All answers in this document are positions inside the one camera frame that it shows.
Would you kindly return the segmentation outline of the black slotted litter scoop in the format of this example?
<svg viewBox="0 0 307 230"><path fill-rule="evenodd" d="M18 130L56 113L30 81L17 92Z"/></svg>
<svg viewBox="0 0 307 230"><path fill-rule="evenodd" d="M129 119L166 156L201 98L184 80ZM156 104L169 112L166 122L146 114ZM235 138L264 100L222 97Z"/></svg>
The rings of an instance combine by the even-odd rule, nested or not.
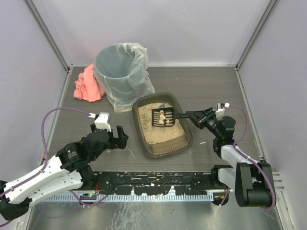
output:
<svg viewBox="0 0 307 230"><path fill-rule="evenodd" d="M176 113L173 107L157 108L152 110L153 127L172 127L177 119L185 119L189 116L185 113Z"/></svg>

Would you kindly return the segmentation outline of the dark translucent litter box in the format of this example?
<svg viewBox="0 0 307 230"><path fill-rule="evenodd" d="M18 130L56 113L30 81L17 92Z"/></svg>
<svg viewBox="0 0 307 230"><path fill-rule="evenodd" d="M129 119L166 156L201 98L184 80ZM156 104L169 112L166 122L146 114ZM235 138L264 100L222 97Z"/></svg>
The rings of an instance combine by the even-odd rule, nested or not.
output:
<svg viewBox="0 0 307 230"><path fill-rule="evenodd" d="M137 135L144 154L153 159L178 154L189 149L193 136L186 119L176 120L171 126L162 109L173 108L182 113L181 106L173 94L159 92L138 99L132 114Z"/></svg>

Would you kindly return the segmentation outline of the bin with plastic liner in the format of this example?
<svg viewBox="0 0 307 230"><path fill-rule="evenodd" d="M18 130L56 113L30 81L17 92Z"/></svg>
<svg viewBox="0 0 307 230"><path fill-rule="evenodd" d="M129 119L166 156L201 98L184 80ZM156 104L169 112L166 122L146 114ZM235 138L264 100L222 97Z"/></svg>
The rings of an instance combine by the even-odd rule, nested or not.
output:
<svg viewBox="0 0 307 230"><path fill-rule="evenodd" d="M114 112L130 111L140 98L155 93L147 71L147 49L139 43L104 48L94 60L94 76Z"/></svg>

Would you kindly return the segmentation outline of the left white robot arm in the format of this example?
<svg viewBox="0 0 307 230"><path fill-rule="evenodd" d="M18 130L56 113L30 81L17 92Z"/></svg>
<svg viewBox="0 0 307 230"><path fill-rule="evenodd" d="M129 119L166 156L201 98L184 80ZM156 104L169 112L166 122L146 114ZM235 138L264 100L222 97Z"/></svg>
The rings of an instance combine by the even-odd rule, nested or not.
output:
<svg viewBox="0 0 307 230"><path fill-rule="evenodd" d="M128 135L117 126L118 137L106 129L93 129L80 141L60 149L44 165L11 182L0 183L0 214L6 221L24 215L28 209L56 194L90 189L96 176L89 163L105 150L126 148Z"/></svg>

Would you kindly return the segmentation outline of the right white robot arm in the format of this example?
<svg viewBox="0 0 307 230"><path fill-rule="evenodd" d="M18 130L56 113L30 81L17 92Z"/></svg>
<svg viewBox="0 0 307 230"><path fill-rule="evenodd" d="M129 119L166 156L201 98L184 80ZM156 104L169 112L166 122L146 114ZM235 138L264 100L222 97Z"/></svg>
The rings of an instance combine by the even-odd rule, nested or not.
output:
<svg viewBox="0 0 307 230"><path fill-rule="evenodd" d="M186 111L197 128L207 128L215 136L213 151L229 164L216 168L218 181L234 190L240 207L272 209L276 205L276 193L271 166L245 154L233 137L235 119L230 116L218 119L216 113L213 108Z"/></svg>

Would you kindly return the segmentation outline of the pink crumpled cloth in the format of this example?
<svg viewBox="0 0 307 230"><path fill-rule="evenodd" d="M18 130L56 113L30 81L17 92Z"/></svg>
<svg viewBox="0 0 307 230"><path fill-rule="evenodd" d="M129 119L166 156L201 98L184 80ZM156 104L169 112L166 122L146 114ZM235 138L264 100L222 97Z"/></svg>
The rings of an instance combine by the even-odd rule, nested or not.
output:
<svg viewBox="0 0 307 230"><path fill-rule="evenodd" d="M79 74L75 81L73 97L92 103L101 100L104 95L104 89L94 76L94 64L91 64Z"/></svg>

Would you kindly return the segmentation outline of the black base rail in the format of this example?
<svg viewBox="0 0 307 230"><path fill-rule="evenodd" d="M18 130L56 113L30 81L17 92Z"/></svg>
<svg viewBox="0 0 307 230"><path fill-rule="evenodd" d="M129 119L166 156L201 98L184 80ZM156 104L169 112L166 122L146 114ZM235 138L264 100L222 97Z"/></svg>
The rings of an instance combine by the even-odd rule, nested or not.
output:
<svg viewBox="0 0 307 230"><path fill-rule="evenodd" d="M208 172L96 172L91 189L102 195L205 195L225 190Z"/></svg>

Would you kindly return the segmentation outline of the right aluminium frame post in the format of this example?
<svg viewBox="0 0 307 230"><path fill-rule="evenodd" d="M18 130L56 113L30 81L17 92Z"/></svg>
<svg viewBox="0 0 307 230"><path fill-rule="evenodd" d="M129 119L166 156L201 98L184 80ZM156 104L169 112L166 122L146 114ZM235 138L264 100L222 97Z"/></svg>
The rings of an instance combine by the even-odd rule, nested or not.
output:
<svg viewBox="0 0 307 230"><path fill-rule="evenodd" d="M279 3L279 0L269 0L264 12L262 13L255 29L253 30L253 33L250 37L250 39L248 40L243 53L241 54L237 64L235 65L235 69L237 71L239 71L244 63L244 61L246 60L249 52L251 51L252 47L254 46L257 38L259 37L259 35L261 34L261 31L263 30L266 22L268 21L269 17L271 16L272 12L274 11L274 8L276 7L276 5Z"/></svg>

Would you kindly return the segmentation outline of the aluminium frame post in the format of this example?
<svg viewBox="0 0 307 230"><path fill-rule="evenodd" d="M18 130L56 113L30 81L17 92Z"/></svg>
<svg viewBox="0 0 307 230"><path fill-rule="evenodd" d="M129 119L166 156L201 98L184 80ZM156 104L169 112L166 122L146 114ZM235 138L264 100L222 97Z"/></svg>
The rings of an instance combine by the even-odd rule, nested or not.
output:
<svg viewBox="0 0 307 230"><path fill-rule="evenodd" d="M249 52L251 51L252 47L254 46L257 38L259 37L259 35L261 34L261 31L263 30L266 22L268 21L269 17L271 16L272 12L274 11L274 8L276 7L276 5L279 3L279 0L269 0L264 12L262 13L255 29L253 30L253 33L250 37L250 39L248 40L243 53L241 54L237 64L235 65L235 69L237 71L239 71L244 63L244 61L246 60Z"/></svg>
<svg viewBox="0 0 307 230"><path fill-rule="evenodd" d="M38 8L35 6L34 2L32 0L24 0L24 3L26 4L27 8L29 9L33 19L36 21L39 29L41 30L42 34L44 35L45 39L51 46L55 56L60 61L63 68L66 70L66 72L69 72L71 70L70 65L67 63L67 61L64 58L64 55L62 51L60 50L59 46L57 45L54 37L52 36L52 33L50 32L48 26L46 25L43 17L38 11Z"/></svg>

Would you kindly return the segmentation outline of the left aluminium frame post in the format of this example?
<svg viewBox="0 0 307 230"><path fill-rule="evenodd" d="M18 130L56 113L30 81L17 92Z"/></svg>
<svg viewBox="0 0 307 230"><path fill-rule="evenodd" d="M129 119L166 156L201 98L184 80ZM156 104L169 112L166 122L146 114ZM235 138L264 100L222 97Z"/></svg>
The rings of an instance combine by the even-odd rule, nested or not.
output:
<svg viewBox="0 0 307 230"><path fill-rule="evenodd" d="M32 0L24 0L24 3L26 4L27 8L29 9L33 19L36 21L39 29L41 30L42 34L44 35L45 39L51 46L55 56L60 61L63 68L66 70L66 72L69 72L71 70L70 65L67 63L67 61L64 58L64 55L62 51L60 50L59 46L57 45L54 37L52 36L52 33L50 32L48 26L46 25L43 17L38 11L38 8L35 6L34 2Z"/></svg>

